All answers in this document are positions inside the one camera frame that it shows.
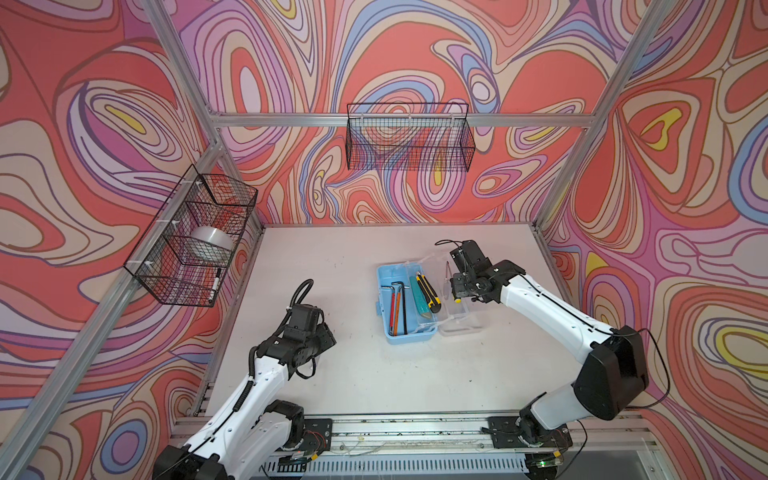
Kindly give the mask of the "clear handled screwdriver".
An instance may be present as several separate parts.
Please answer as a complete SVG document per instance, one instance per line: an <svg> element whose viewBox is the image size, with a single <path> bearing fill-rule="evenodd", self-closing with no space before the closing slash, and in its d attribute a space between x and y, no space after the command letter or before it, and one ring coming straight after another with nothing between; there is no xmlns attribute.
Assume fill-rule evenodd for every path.
<svg viewBox="0 0 768 480"><path fill-rule="evenodd" d="M451 293L451 280L453 277L453 267L451 266L451 262L449 260L445 261L444 277L443 293L449 295Z"/></svg>

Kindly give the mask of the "blue plastic toolbox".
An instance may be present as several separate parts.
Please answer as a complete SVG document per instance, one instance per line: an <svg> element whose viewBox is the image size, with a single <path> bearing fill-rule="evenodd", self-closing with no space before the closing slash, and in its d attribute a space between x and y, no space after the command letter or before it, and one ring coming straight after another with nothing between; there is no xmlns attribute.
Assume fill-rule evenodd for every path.
<svg viewBox="0 0 768 480"><path fill-rule="evenodd" d="M453 297L451 279L456 272L447 253L376 269L376 309L390 344L427 341L437 333L475 334L485 328L476 308Z"/></svg>

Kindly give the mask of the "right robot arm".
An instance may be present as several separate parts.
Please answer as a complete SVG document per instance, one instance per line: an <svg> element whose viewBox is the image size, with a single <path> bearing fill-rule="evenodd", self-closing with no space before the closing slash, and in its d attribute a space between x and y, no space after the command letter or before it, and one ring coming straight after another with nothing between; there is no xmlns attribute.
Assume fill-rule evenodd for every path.
<svg viewBox="0 0 768 480"><path fill-rule="evenodd" d="M515 310L563 345L581 365L575 380L544 392L519 411L513 432L538 447L563 425L595 417L610 421L649 385L641 334L614 328L556 297L510 260L493 263L474 240L450 252L457 272L450 280L456 300L495 302Z"/></svg>

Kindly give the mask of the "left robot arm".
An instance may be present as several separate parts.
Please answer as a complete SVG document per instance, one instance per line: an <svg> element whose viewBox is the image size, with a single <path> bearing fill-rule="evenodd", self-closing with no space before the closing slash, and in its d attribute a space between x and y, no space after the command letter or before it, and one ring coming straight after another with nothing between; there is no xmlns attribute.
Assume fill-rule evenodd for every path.
<svg viewBox="0 0 768 480"><path fill-rule="evenodd" d="M289 464L315 460L331 446L333 421L305 422L304 408L279 400L297 368L335 345L326 323L283 335L255 348L249 371L215 415L181 447L167 446L155 460L153 479L249 479L283 451Z"/></svg>

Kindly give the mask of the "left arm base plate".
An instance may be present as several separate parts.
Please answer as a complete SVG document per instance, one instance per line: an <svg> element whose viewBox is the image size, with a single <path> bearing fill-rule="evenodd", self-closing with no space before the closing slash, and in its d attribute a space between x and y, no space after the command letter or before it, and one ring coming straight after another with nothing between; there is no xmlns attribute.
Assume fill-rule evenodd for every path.
<svg viewBox="0 0 768 480"><path fill-rule="evenodd" d="M306 455L328 451L332 446L333 419L310 417L303 421L298 434L292 434L285 450L302 451Z"/></svg>

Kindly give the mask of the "yellow black utility knife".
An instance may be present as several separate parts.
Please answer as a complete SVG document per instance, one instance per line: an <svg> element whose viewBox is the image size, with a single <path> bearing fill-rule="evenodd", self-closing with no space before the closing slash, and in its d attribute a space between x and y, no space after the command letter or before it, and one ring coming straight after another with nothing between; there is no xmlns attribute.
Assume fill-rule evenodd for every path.
<svg viewBox="0 0 768 480"><path fill-rule="evenodd" d="M420 285L422 293L425 296L429 310L431 311L432 314L437 314L442 308L442 303L436 293L436 290L432 287L431 283L428 281L426 276L423 275L421 272L417 273L416 278L417 278L417 282Z"/></svg>

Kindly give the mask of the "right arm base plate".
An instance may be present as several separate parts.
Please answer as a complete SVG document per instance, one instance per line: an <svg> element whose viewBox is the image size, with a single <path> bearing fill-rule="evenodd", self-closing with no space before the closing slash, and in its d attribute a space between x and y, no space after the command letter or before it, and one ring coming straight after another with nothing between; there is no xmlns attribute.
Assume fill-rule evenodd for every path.
<svg viewBox="0 0 768 480"><path fill-rule="evenodd" d="M547 430L533 417L491 416L481 432L491 437L493 447L504 448L555 448L567 450L573 446L568 427Z"/></svg>

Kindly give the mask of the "red handled hex key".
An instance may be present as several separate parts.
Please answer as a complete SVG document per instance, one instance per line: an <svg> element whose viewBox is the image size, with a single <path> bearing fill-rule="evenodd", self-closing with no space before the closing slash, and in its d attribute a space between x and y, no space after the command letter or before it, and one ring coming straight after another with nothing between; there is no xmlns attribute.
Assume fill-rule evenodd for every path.
<svg viewBox="0 0 768 480"><path fill-rule="evenodd" d="M389 308L389 320L388 320L388 334L390 337L395 336L395 307L396 307L396 289L394 286L387 286L390 291L390 308Z"/></svg>

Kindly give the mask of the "black hex key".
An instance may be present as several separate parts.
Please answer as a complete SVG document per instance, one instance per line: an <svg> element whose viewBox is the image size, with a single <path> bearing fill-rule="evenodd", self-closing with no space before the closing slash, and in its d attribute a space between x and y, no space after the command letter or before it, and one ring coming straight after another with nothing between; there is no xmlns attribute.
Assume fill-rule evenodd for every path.
<svg viewBox="0 0 768 480"><path fill-rule="evenodd" d="M407 305L406 305L406 286L401 281L393 282L392 285L396 290L397 301L400 303L398 314L396 314L396 324L402 324L402 334L408 334L408 320L407 320Z"/></svg>

